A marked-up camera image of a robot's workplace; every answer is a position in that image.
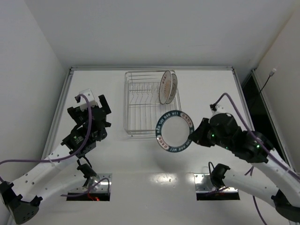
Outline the plate with dark green rim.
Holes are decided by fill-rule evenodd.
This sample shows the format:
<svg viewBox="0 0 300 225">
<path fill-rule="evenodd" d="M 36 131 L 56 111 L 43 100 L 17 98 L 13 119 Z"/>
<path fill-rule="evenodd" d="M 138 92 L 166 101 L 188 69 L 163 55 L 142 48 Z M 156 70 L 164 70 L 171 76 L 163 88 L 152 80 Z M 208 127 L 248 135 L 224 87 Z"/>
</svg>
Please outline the plate with dark green rim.
<svg viewBox="0 0 300 225">
<path fill-rule="evenodd" d="M 155 136 L 159 146 L 171 153 L 182 152 L 192 141 L 189 135 L 194 132 L 191 118 L 179 110 L 171 110 L 163 114 L 157 121 Z"/>
</svg>

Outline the white plate with green rings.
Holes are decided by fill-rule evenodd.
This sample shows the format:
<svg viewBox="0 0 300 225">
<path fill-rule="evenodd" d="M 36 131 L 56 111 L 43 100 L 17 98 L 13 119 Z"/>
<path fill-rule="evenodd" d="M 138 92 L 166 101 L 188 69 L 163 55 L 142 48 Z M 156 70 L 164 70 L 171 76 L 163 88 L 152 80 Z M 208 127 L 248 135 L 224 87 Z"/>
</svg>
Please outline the white plate with green rings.
<svg viewBox="0 0 300 225">
<path fill-rule="evenodd" d="M 176 95 L 176 91 L 177 91 L 177 87 L 178 87 L 178 79 L 176 74 L 172 74 L 172 88 L 171 88 L 171 93 L 170 93 L 170 97 L 168 99 L 168 103 L 171 103 Z"/>
</svg>

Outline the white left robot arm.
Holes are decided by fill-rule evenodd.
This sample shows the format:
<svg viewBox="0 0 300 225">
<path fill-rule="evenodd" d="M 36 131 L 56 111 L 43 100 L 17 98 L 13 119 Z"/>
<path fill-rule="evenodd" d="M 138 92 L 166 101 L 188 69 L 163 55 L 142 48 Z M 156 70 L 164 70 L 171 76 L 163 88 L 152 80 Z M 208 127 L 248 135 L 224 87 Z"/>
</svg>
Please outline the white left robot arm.
<svg viewBox="0 0 300 225">
<path fill-rule="evenodd" d="M 88 195 L 98 186 L 110 194 L 110 180 L 99 177 L 91 168 L 90 163 L 79 165 L 77 170 L 82 177 L 75 175 L 72 179 L 61 179 L 58 183 L 51 181 L 61 171 L 66 169 L 96 147 L 96 143 L 107 137 L 106 128 L 111 124 L 106 117 L 111 109 L 104 95 L 100 95 L 97 102 L 90 91 L 78 94 L 75 99 L 78 107 L 68 108 L 68 113 L 76 122 L 70 134 L 45 159 L 25 173 L 22 177 L 12 181 L 1 181 L 0 198 L 12 219 L 17 225 L 31 220 L 39 211 L 42 201 L 56 195 L 66 198 Z"/>
</svg>

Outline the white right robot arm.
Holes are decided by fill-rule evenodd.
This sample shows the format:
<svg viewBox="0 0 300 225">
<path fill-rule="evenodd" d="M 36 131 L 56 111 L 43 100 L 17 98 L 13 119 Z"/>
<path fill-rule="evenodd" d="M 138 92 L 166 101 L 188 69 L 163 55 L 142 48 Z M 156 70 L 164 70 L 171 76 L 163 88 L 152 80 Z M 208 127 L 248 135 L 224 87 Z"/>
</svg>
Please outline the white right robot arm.
<svg viewBox="0 0 300 225">
<path fill-rule="evenodd" d="M 228 113 L 202 119 L 189 139 L 205 147 L 218 146 L 251 165 L 239 173 L 217 164 L 210 172 L 212 185 L 233 187 L 264 201 L 285 219 L 300 222 L 300 178 L 262 134 L 243 130 Z"/>
</svg>

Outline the plate with orange sunburst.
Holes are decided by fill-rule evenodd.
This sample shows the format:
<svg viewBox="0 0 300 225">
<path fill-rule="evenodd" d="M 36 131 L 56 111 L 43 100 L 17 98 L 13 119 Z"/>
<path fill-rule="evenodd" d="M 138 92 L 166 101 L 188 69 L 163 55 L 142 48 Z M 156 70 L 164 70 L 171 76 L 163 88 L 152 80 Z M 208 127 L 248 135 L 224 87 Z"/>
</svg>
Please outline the plate with orange sunburst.
<svg viewBox="0 0 300 225">
<path fill-rule="evenodd" d="M 172 73 L 167 70 L 164 72 L 159 86 L 159 101 L 162 105 L 166 104 L 171 94 Z"/>
</svg>

